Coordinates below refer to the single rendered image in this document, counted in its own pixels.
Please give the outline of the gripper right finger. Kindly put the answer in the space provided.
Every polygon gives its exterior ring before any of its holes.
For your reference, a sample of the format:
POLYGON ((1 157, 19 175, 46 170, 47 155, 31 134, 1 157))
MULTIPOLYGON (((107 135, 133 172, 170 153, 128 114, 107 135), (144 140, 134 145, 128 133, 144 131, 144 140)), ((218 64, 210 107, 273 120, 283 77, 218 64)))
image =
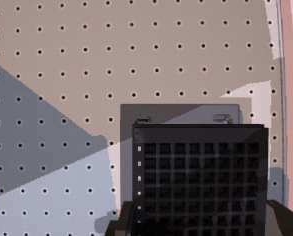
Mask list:
POLYGON ((293 236, 293 211, 276 200, 267 200, 265 236, 293 236))

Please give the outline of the black well plate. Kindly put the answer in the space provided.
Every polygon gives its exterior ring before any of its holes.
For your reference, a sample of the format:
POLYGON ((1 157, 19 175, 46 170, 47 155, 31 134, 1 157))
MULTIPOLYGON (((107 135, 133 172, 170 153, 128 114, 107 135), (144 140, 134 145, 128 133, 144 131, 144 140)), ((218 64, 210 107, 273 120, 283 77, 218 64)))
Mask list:
POLYGON ((135 236, 265 236, 268 153, 264 124, 132 124, 135 236))

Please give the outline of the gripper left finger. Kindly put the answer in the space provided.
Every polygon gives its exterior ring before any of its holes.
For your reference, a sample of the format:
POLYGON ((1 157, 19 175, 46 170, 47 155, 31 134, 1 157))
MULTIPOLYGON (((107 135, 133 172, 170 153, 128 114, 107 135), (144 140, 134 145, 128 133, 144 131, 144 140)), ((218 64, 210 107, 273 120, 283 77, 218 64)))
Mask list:
POLYGON ((135 205, 124 201, 118 220, 110 220, 104 236, 135 236, 135 205))

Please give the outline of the grey perforated base plate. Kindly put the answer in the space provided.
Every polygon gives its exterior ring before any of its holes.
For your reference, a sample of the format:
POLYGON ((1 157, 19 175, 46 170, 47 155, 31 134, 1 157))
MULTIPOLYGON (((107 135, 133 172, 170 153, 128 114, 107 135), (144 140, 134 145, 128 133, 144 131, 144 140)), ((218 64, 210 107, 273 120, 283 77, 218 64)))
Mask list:
POLYGON ((0 236, 104 236, 121 104, 239 104, 286 202, 279 0, 0 0, 0 236))

